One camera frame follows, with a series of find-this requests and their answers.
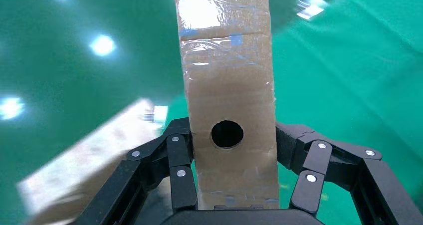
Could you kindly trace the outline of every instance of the clear packing tape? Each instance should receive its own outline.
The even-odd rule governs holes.
[[[268,0],[175,1],[199,209],[278,208]],[[212,138],[222,121],[243,132],[229,149]]]

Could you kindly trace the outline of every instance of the cardboard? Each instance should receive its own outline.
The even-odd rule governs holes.
[[[159,125],[148,120],[159,116],[156,107],[148,99],[135,101],[20,181],[30,215],[25,224],[69,224],[77,217],[129,150],[157,138]]]
[[[268,0],[176,0],[176,6],[199,209],[278,208]],[[242,128],[232,148],[212,137],[221,121]]]

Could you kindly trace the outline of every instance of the blue tape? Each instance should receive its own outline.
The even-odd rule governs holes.
[[[239,46],[242,45],[242,34],[241,33],[234,33],[230,34],[230,43],[232,46]]]
[[[194,35],[197,35],[198,34],[198,31],[196,30],[196,29],[185,29],[185,28],[183,28],[182,30],[181,30],[181,32],[179,32],[179,36],[187,36],[187,37],[189,37],[189,36],[194,36]]]

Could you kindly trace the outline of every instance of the screw head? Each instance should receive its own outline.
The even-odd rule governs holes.
[[[374,156],[375,152],[373,152],[372,150],[366,150],[366,154],[369,156]]]
[[[132,152],[133,157],[138,157],[140,155],[140,151],[134,151]]]
[[[176,172],[176,175],[178,175],[178,177],[183,177],[183,176],[185,176],[185,174],[187,174],[187,173],[185,173],[185,170],[178,170]]]
[[[311,174],[307,175],[306,178],[309,182],[312,182],[312,183],[314,183],[317,180],[317,178]]]

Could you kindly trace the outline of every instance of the circular hole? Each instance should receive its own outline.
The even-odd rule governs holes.
[[[211,130],[211,139],[221,148],[232,148],[241,142],[244,137],[244,131],[241,126],[233,121],[224,120],[213,126]]]

